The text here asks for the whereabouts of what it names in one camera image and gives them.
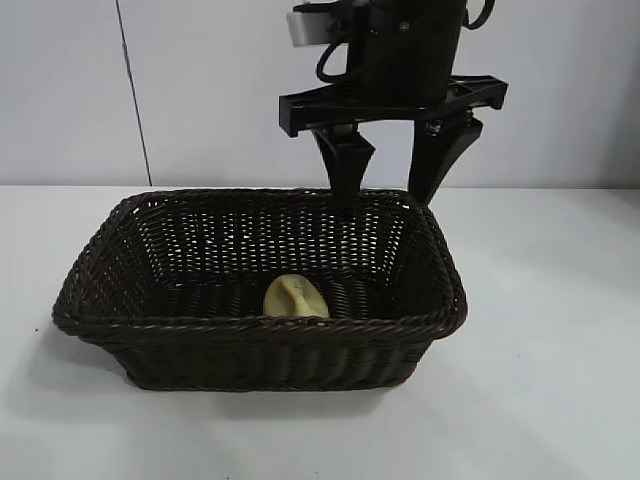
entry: white wall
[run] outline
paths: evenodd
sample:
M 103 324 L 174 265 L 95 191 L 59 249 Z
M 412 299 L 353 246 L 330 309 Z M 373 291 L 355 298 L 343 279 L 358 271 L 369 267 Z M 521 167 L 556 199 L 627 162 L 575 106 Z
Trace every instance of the white wall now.
M 0 11 L 0 183 L 143 184 L 114 0 Z
M 0 63 L 19 60 L 23 73 L 0 85 L 0 182 L 144 182 L 114 2 L 67 0 L 60 13 L 60 2 L 16 0 L 22 14 L 3 13 Z M 157 184 L 325 184 L 310 135 L 278 127 L 278 95 L 318 85 L 320 51 L 289 44 L 293 1 L 121 4 Z M 640 186 L 639 21 L 638 0 L 498 0 L 482 30 L 464 33 L 456 73 L 510 82 L 506 107 L 478 111 L 483 137 L 447 183 Z M 24 44 L 8 47 L 16 36 Z M 363 130 L 378 147 L 366 183 L 403 186 L 411 126 Z

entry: screw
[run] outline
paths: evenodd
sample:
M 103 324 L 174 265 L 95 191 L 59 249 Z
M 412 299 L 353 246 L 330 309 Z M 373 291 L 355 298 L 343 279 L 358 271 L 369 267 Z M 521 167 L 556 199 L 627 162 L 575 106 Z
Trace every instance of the screw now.
M 440 122 L 427 123 L 427 125 L 425 125 L 424 127 L 424 130 L 425 132 L 427 132 L 427 135 L 431 135 L 432 137 L 435 137 L 442 131 L 442 123 Z

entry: dark brown wicker basket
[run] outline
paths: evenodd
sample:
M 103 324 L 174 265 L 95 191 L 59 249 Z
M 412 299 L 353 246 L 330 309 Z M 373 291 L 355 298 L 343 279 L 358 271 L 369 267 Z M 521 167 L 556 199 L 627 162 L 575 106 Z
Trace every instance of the dark brown wicker basket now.
M 185 190 L 123 200 L 80 254 L 55 324 L 154 390 L 396 385 L 467 305 L 442 233 L 404 192 Z M 262 316 L 270 282 L 307 276 L 331 319 Z

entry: basket rim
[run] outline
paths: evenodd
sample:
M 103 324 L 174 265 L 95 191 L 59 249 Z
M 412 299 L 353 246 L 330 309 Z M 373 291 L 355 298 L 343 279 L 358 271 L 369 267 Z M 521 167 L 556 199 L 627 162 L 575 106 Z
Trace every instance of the basket rim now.
M 204 337 L 210 335 L 219 335 L 221 333 L 235 333 L 238 332 L 266 332 L 273 334 L 274 331 L 281 331 L 286 334 L 290 331 L 299 332 L 300 328 L 305 330 L 312 330 L 315 332 L 327 332 L 331 335 L 335 335 L 340 330 L 347 329 L 349 334 L 371 334 L 378 336 L 384 334 L 385 331 L 393 328 L 394 337 L 398 335 L 398 329 L 402 329 L 407 335 L 429 335 L 433 339 L 444 338 L 451 335 L 457 330 L 466 318 L 467 313 L 467 301 L 460 276 L 456 271 L 455 265 L 451 258 L 451 255 L 447 248 L 447 243 L 444 239 L 442 231 L 433 216 L 431 210 L 425 205 L 419 205 L 406 191 L 395 189 L 364 189 L 361 191 L 361 196 L 364 197 L 376 197 L 389 199 L 401 199 L 404 203 L 414 210 L 415 213 L 420 215 L 430 231 L 432 232 L 437 246 L 437 250 L 440 254 L 440 259 L 443 262 L 447 271 L 448 291 L 445 294 L 447 301 L 443 306 L 436 311 L 428 312 L 423 315 L 403 316 L 398 318 L 370 318 L 370 319 L 358 319 L 348 317 L 338 318 L 320 318 L 320 317 L 269 317 L 265 315 L 253 315 L 244 317 L 223 317 L 223 316 L 140 316 L 140 317 L 126 317 L 126 316 L 103 316 L 103 315 L 86 315 L 79 313 L 79 302 L 81 294 L 75 295 L 76 301 L 66 302 L 64 295 L 67 290 L 73 288 L 75 283 L 75 276 L 80 275 L 80 272 L 87 272 L 92 266 L 95 266 L 95 262 L 99 258 L 104 248 L 108 245 L 108 234 L 110 228 L 114 225 L 118 225 L 119 222 L 125 218 L 128 214 L 134 211 L 139 205 L 149 199 L 172 199 L 176 200 L 185 197 L 201 197 L 207 196 L 219 196 L 225 198 L 232 198 L 233 196 L 254 195 L 256 197 L 264 198 L 266 196 L 274 196 L 282 198 L 283 196 L 300 196 L 300 195 L 313 195 L 313 196 L 330 196 L 331 191 L 328 189 L 315 189 L 315 188 L 194 188 L 194 189 L 178 189 L 178 190 L 154 190 L 149 192 L 143 192 L 140 194 L 132 195 L 121 200 L 111 211 L 107 219 L 104 221 L 100 229 L 90 239 L 87 246 L 82 250 L 77 260 L 74 262 L 73 267 L 69 271 L 67 278 L 65 279 L 62 289 L 58 295 L 58 298 L 53 307 L 54 323 L 63 331 L 81 337 L 93 337 L 99 336 L 104 341 L 105 334 L 112 336 L 113 341 L 118 341 L 117 337 L 126 336 L 126 342 L 132 341 L 132 334 L 134 337 L 140 336 L 140 341 L 151 341 L 153 336 L 163 336 L 163 331 L 175 332 L 176 329 L 182 329 L 193 333 L 197 331 L 202 333 Z M 448 328 L 440 326 L 442 320 L 445 318 L 451 319 L 456 317 L 457 321 Z

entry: white tabletop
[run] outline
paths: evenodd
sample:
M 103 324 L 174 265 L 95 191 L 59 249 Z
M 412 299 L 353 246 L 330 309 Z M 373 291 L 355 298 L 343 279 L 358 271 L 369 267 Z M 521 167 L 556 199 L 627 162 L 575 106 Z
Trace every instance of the white tabletop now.
M 123 187 L 0 187 L 2 479 L 638 479 L 640 191 L 443 190 L 465 326 L 409 381 L 154 393 L 50 310 Z

